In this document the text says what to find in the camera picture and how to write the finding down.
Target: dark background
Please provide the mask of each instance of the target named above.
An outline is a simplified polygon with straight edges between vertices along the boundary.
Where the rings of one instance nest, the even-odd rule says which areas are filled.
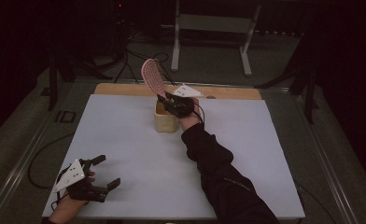
[[[221,16],[245,16],[250,7],[233,11],[246,2],[238,0],[182,2],[182,12]],[[118,60],[127,28],[117,25],[121,19],[158,37],[161,24],[174,24],[174,8],[168,0],[0,1],[0,126],[48,67],[50,40],[82,61],[91,62],[92,55]],[[257,30],[263,35],[304,33],[288,68],[316,62],[317,84],[366,171],[366,2],[268,2]],[[110,41],[116,41],[113,49]],[[72,81],[74,74],[64,78]]]

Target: hand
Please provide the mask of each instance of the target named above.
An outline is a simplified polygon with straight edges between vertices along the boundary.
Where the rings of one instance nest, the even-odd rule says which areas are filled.
[[[95,172],[89,173],[88,181],[93,182],[95,178],[93,176]],[[54,223],[66,223],[73,219],[76,214],[80,211],[81,207],[86,204],[87,201],[75,200],[70,198],[67,191],[64,193],[64,196],[61,198],[58,203],[55,211],[49,217],[49,221]]]
[[[185,118],[179,119],[180,126],[182,127],[183,132],[185,132],[188,128],[193,126],[194,124],[200,123],[200,118],[198,118],[199,112],[199,103],[200,101],[197,98],[191,98],[194,101],[194,111],[197,113],[191,113]]]

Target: gray floor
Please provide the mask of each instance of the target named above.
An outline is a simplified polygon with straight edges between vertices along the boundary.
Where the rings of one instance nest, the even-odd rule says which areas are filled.
[[[149,43],[145,36],[138,36],[128,49],[153,56],[166,53],[171,57],[172,42]],[[236,43],[206,47],[184,42],[177,72],[168,72],[176,82],[251,87],[279,76],[294,51],[299,39],[288,36],[258,36],[252,39],[248,57],[253,77],[245,77]],[[143,60],[129,55],[129,64],[140,79]],[[164,66],[170,67],[171,58]],[[115,77],[122,64],[106,72]],[[0,223],[39,223],[49,196],[48,189],[38,189],[30,184],[27,166],[21,166],[48,143],[73,133],[84,110],[88,97],[97,83],[105,82],[89,76],[80,76],[73,84],[60,83],[60,101],[47,112],[48,98],[40,96],[47,87],[47,71],[39,77],[38,86],[16,109],[0,129]],[[128,69],[118,82],[133,82]],[[345,138],[341,127],[331,113],[322,95],[316,90],[317,109],[314,125],[308,125],[302,112],[300,97],[286,94],[290,80],[261,92],[266,101],[293,178],[299,183],[306,218],[302,223],[363,223],[366,224],[366,174]],[[59,110],[74,111],[73,123],[54,122]],[[32,167],[36,183],[51,186],[71,136],[67,136],[44,149]],[[20,172],[9,175],[11,170]],[[9,180],[17,187],[4,188]],[[165,221],[126,220],[124,223],[164,223]],[[282,223],[297,223],[283,220]],[[76,219],[72,223],[105,223],[101,220]],[[178,223],[205,223],[204,221],[178,221]]]

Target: small box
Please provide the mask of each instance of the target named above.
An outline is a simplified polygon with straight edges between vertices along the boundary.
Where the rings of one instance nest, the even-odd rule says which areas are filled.
[[[174,133],[177,130],[177,117],[165,110],[163,104],[157,101],[154,111],[156,131],[159,133]]]

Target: white tabletop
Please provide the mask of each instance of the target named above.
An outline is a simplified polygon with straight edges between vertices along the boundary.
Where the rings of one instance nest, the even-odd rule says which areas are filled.
[[[93,166],[97,187],[117,177],[121,185],[104,203],[92,202],[78,217],[118,219],[209,219],[214,211],[188,159],[180,129],[154,128],[156,97],[92,95],[61,170],[74,159],[106,155]],[[205,128],[234,155],[232,164],[250,178],[278,218],[304,217],[268,108],[262,100],[200,99]],[[43,216],[52,212],[51,194]]]

